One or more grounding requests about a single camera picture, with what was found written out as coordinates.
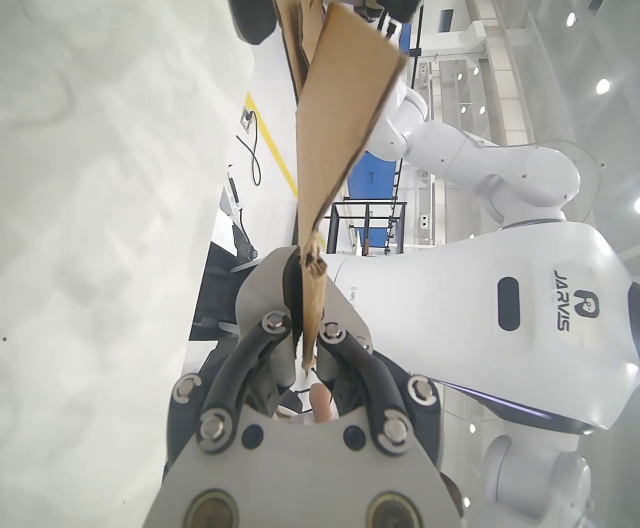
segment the torn cardboard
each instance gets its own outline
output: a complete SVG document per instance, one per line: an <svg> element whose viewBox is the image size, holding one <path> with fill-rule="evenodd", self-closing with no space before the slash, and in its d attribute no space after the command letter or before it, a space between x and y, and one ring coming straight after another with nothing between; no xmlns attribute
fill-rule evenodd
<svg viewBox="0 0 640 528"><path fill-rule="evenodd" d="M326 264L317 242L319 222L364 153L406 58L342 6L331 4L322 25L319 0L275 0L275 4L298 94L298 239L303 366L308 369L326 287Z"/></svg>

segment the robot logo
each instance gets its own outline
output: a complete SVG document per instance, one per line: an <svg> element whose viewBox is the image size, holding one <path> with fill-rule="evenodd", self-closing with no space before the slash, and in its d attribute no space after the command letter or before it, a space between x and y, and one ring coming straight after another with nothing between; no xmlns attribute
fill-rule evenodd
<svg viewBox="0 0 640 528"><path fill-rule="evenodd" d="M573 294L573 296L582 299L581 303L574 306L576 314L581 317L590 317L591 319L595 319L600 315L600 302L598 301L598 296L595 293L586 290L578 290Z"/></svg>
<svg viewBox="0 0 640 528"><path fill-rule="evenodd" d="M569 292L566 290L569 288L569 283L568 279L560 275L556 269L554 275L557 293L557 329L560 332L568 332L570 324L570 315L567 309L569 307Z"/></svg>

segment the wall socket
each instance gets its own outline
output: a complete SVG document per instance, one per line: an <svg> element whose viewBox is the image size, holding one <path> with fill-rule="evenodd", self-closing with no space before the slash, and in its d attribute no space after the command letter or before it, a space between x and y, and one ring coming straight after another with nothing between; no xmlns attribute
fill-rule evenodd
<svg viewBox="0 0 640 528"><path fill-rule="evenodd" d="M251 119L253 119L253 114L249 112L246 107L242 108L242 115L240 116L240 124L245 132L249 133L249 125L251 125Z"/></svg>

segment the black oval display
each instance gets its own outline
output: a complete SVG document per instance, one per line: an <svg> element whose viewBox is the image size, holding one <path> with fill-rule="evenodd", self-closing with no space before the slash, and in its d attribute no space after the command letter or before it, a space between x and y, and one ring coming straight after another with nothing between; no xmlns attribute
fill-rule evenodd
<svg viewBox="0 0 640 528"><path fill-rule="evenodd" d="M513 277L498 281L498 324L507 332L520 326L520 286Z"/></svg>

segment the yellow floor line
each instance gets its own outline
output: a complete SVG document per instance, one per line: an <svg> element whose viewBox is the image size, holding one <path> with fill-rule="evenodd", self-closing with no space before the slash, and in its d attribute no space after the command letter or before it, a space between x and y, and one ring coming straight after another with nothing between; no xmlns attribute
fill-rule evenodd
<svg viewBox="0 0 640 528"><path fill-rule="evenodd" d="M260 112L258 112L258 109L256 108L255 103L253 101L253 97L251 97L250 93L246 94L246 98L244 100L244 106L248 111L255 112L255 118L258 123L258 130L262 134L262 138L264 139L264 142L267 144L267 147L269 147L269 151L271 152L273 159L276 161L276 164L278 165L280 172L282 172L284 179L289 184L289 187L291 188L291 191L293 192L293 195L296 197L296 200L297 200L298 186L296 185L296 182L294 181L293 176L291 175L291 172L289 172L289 169L285 165L284 160L282 159L282 156L278 151L278 147L276 147L276 144L273 141L271 134L269 133L269 129L267 128L267 125L264 123L264 119L262 119ZM326 242L324 241L324 237L320 233L318 233L318 241L320 242L320 245L323 247L323 250L326 251Z"/></svg>

